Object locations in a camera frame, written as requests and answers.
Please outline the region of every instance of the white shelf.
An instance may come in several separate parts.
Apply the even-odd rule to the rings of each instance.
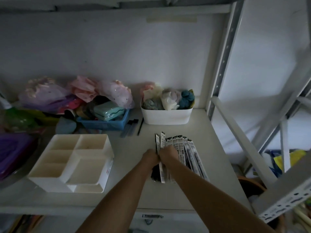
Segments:
[[[142,119],[140,110],[133,110],[130,119]],[[143,124],[140,135],[137,130],[132,137],[120,138],[120,131],[107,132],[115,159],[101,194],[47,193],[30,180],[24,178],[0,191],[0,212],[47,215],[87,215],[103,196],[138,163],[142,154],[155,147],[154,133],[165,132],[167,136],[184,135],[192,139],[202,159],[212,184],[250,208],[249,202],[239,184],[210,121],[203,109],[193,109],[185,125]],[[193,212],[184,193],[173,183],[146,181],[138,204],[138,211]]]

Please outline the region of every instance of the forearm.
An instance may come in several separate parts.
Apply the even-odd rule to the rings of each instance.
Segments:
[[[165,165],[204,224],[214,232],[274,232],[242,204],[174,158]]]
[[[150,172],[151,167],[140,161],[108,192],[77,233],[126,232]]]

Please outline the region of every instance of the pink plastic bag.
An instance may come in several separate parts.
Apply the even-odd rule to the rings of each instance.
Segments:
[[[55,101],[64,100],[71,93],[55,84],[55,80],[48,77],[29,80],[25,91],[18,95],[22,105],[47,105]]]
[[[97,81],[83,76],[77,76],[77,79],[68,84],[72,94],[75,94],[86,103],[91,102],[98,96]]]
[[[125,87],[118,80],[112,82],[101,81],[98,83],[98,89],[100,95],[114,101],[120,107],[133,109],[135,106],[130,88]]]

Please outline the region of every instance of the white wall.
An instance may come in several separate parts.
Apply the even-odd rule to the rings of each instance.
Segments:
[[[224,18],[147,23],[145,17],[105,11],[1,15],[0,78],[14,93],[43,75],[118,79],[130,86],[136,102],[141,84],[154,81],[193,89],[196,106],[203,108],[213,70],[204,78],[207,59],[216,58]]]
[[[250,140],[269,112],[277,111],[293,90],[294,83],[286,85],[286,82],[299,55],[309,44],[308,35],[301,35],[305,32],[305,25],[295,25],[301,21],[297,17],[297,9],[304,1],[246,0],[244,3],[243,18],[231,51],[220,99]],[[231,162],[243,163],[242,149],[217,110],[212,124]],[[301,129],[299,124],[293,127]],[[291,138],[290,148],[301,145],[300,138]]]

